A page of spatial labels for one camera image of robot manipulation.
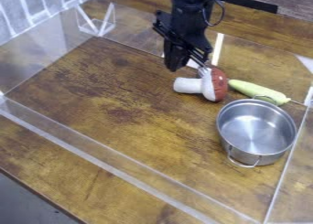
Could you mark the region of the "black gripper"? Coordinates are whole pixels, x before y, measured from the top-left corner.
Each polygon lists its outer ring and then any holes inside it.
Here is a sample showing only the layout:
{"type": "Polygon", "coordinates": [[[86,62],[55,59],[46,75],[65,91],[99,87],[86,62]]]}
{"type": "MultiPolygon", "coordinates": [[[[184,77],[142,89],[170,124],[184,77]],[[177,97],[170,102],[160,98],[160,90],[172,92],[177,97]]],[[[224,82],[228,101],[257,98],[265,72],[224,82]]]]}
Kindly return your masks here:
{"type": "Polygon", "coordinates": [[[172,14],[156,12],[153,29],[164,37],[164,62],[173,72],[186,66],[192,59],[204,66],[213,47],[206,39],[206,21],[202,11],[172,14]]]}

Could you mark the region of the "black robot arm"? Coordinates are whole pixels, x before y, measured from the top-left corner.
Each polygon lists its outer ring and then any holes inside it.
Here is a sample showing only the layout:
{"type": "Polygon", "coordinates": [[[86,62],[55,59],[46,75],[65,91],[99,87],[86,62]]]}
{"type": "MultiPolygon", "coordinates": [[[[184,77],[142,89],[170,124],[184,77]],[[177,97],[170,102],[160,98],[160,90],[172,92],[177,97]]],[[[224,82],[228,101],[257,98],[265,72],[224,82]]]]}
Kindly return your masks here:
{"type": "Polygon", "coordinates": [[[206,28],[214,0],[172,0],[172,12],[156,12],[153,29],[164,37],[164,62],[176,72],[193,59],[200,65],[213,51],[206,28]]]}

